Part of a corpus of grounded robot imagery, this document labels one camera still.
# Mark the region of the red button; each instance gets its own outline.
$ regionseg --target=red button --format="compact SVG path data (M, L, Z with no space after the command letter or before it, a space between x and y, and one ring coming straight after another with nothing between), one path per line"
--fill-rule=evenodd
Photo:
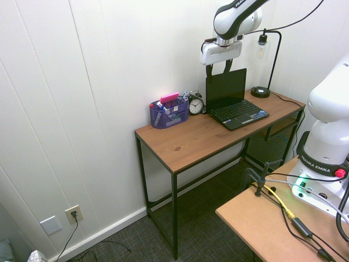
M342 177L345 176L345 170L344 170L344 169L338 169L338 170L334 173L334 175L335 175L336 177L342 178Z

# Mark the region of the wall plate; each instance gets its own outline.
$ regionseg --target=wall plate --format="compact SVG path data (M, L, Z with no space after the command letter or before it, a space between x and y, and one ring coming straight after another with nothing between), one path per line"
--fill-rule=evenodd
M59 223L56 216L50 217L44 221L40 222L41 226L46 231L46 234L51 235L62 229L61 224Z
M68 220L69 220L70 224L76 223L75 218L71 215L71 213L72 213L73 211L76 211L76 215L77 215L77 216L76 216L76 219L77 219L77 220L83 219L83 216L82 216L82 213L81 213L81 210L80 210L79 205L73 206L72 208L67 209L67 210L65 211L65 214L67 214L67 217L68 217Z

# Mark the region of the desk organizer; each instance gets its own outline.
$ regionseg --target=desk organizer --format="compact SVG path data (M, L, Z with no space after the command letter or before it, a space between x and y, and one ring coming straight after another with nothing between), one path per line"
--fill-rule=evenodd
M172 127L176 124L180 124L188 120L188 101L182 100L182 97L178 97L175 100L165 102L163 105L169 110L166 114L165 110L162 110L157 106L157 102L153 102L153 108L149 107L151 112L151 124L154 128L164 129Z

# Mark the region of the clock face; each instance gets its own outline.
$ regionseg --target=clock face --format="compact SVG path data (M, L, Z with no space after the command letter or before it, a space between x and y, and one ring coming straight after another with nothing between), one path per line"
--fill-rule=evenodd
M201 99L195 98L189 104L189 111L192 114L198 114L203 109L203 101Z

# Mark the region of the desk lamp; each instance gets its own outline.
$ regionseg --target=desk lamp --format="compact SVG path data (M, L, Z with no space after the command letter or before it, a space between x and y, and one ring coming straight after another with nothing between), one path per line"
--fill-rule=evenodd
M262 86L255 86L251 89L251 94L254 97L259 97L259 98L267 98L270 96L270 90L269 90L270 83L272 81L274 68L275 68L275 64L276 64L276 59L278 57L279 48L280 48L280 44L281 44L281 33L279 31L268 31L268 30L264 29L263 34L260 35L260 38L257 41L257 44L254 46L254 51L253 51L254 61L265 62L268 58L268 52L270 49L270 42L267 42L268 37L266 35L266 32L267 33L277 33L279 35L279 43L278 43L278 48L276 49L276 53L275 53L274 64L273 64L272 72L270 74L268 88L265 88Z

